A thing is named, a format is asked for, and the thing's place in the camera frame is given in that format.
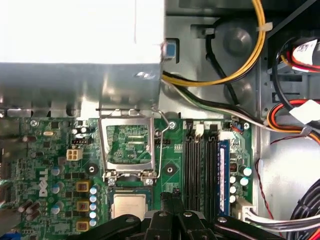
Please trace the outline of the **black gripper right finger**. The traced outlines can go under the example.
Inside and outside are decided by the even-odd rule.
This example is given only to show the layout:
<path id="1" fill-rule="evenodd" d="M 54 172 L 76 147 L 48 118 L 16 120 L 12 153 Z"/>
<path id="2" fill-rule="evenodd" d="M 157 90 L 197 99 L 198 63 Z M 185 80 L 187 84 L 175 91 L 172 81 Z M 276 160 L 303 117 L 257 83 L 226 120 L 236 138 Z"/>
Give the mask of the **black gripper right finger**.
<path id="1" fill-rule="evenodd" d="M 171 192 L 172 207 L 182 240 L 282 240 L 283 237 L 229 216 L 207 221 L 201 212 L 187 210 L 179 188 Z"/>

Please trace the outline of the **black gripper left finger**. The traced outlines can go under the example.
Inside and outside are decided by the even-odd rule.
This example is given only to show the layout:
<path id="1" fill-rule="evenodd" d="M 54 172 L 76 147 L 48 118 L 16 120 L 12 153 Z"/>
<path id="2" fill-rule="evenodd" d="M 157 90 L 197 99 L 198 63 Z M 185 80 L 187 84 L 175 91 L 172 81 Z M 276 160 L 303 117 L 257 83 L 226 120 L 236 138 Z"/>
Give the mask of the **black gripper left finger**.
<path id="1" fill-rule="evenodd" d="M 150 211 L 140 219 L 123 214 L 94 227 L 73 240 L 189 240 L 178 215 L 184 211 L 180 191 L 162 192 L 160 210 Z"/>

